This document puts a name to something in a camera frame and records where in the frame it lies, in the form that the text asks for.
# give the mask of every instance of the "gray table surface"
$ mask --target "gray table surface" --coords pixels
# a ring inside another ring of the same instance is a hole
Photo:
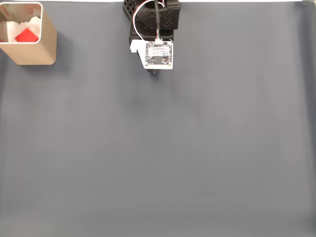
[[[184,3],[174,70],[121,3],[44,3],[53,66],[0,53],[1,237],[314,237],[315,5]]]

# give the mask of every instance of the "black cable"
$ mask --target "black cable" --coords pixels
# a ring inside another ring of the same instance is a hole
[[[154,3],[155,3],[155,10],[156,10],[156,24],[157,24],[157,30],[160,30],[160,14],[159,14],[158,0],[154,0]]]

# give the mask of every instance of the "cable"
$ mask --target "cable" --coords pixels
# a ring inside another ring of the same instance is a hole
[[[147,3],[149,3],[149,2],[151,2],[151,1],[154,1],[154,0],[146,0],[146,1],[144,1],[142,4],[140,4],[139,7],[135,10],[134,15],[133,15],[133,25],[134,25],[134,29],[135,29],[136,33],[138,34],[138,36],[139,36],[142,40],[144,40],[144,38],[140,35],[140,33],[138,32],[138,30],[136,29],[135,18],[136,18],[136,15],[137,15],[138,11],[142,8],[142,6],[145,5],[145,4],[147,4]]]
[[[156,24],[157,24],[157,39],[160,38],[159,30],[160,30],[160,14],[159,14],[159,6],[158,6],[158,0],[154,0],[155,3],[155,10],[156,10]]]

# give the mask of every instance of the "circuit board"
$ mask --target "circuit board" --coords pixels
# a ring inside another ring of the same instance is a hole
[[[172,66],[172,41],[163,41],[157,44],[155,41],[146,43],[146,65],[170,65]]]

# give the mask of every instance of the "black 3d-printed mount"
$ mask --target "black 3d-printed mount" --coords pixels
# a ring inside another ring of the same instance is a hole
[[[132,40],[140,39],[136,34],[132,18],[137,7],[144,0],[124,0],[123,10],[131,21],[129,43]],[[160,13],[160,37],[163,40],[173,40],[173,30],[178,29],[180,3],[178,0],[165,0],[166,7],[159,8]],[[156,38],[156,11],[154,2],[149,2],[137,13],[135,24],[139,33],[145,40],[155,40]]]

